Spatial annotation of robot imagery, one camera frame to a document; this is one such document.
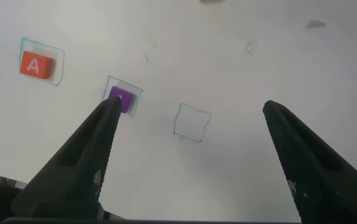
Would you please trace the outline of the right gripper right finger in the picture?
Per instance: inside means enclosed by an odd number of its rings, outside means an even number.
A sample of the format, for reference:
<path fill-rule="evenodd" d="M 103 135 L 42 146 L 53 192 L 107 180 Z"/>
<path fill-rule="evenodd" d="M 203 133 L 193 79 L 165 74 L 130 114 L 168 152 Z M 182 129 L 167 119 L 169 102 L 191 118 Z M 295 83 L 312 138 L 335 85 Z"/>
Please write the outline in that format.
<path fill-rule="evenodd" d="M 289 109 L 262 109 L 302 223 L 357 223 L 357 170 Z"/>

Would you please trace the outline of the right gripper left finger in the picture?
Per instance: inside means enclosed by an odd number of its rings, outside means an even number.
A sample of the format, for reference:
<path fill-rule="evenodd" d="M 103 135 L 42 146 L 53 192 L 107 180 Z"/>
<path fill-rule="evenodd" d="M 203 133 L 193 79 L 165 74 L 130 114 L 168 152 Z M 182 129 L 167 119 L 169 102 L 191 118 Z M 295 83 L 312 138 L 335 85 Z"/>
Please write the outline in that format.
<path fill-rule="evenodd" d="M 120 115 L 119 97 L 102 101 L 12 201 L 14 215 L 101 220 L 99 197 Z"/>

